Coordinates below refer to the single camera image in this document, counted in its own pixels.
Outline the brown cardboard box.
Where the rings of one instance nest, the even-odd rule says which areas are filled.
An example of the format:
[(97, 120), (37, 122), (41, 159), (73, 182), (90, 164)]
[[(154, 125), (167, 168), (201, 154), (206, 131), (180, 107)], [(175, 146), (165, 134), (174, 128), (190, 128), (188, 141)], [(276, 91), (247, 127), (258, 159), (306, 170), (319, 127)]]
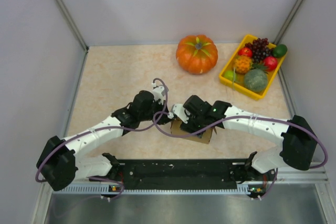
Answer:
[(193, 141), (193, 142), (198, 142), (202, 144), (209, 144), (210, 140), (213, 135), (213, 128), (207, 129), (206, 131), (198, 134), (198, 135), (193, 135), (189, 137), (182, 137), (182, 135), (187, 135), (188, 132), (185, 132), (180, 129), (180, 126), (182, 125), (182, 121), (180, 120), (175, 120), (171, 123), (170, 131), (172, 135), (178, 136), (181, 139), (188, 140), (188, 141)]

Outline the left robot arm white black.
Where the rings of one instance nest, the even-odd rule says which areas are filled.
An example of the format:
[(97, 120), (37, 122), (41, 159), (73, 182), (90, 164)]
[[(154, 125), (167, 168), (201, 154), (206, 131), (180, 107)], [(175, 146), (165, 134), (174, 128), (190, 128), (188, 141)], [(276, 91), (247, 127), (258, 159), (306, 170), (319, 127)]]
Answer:
[(127, 106), (116, 110), (97, 125), (64, 139), (57, 136), (50, 138), (37, 161), (37, 174), (42, 175), (54, 191), (85, 178), (116, 179), (120, 163), (115, 156), (103, 153), (97, 157), (86, 157), (86, 154), (114, 138), (137, 131), (140, 123), (151, 121), (156, 112), (167, 111), (166, 95), (167, 90), (163, 86), (152, 91), (142, 90)]

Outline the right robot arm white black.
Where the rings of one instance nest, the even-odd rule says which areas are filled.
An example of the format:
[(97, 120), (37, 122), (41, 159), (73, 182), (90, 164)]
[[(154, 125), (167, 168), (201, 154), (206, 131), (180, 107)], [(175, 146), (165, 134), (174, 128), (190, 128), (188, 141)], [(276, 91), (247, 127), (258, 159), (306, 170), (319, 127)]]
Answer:
[(289, 166), (309, 170), (316, 141), (307, 121), (294, 116), (291, 120), (258, 116), (224, 101), (209, 104), (196, 95), (184, 104), (175, 104), (172, 112), (181, 121), (181, 128), (188, 133), (198, 133), (207, 126), (238, 130), (264, 138), (275, 144), (263, 152), (250, 155), (245, 174), (252, 180), (275, 168)]

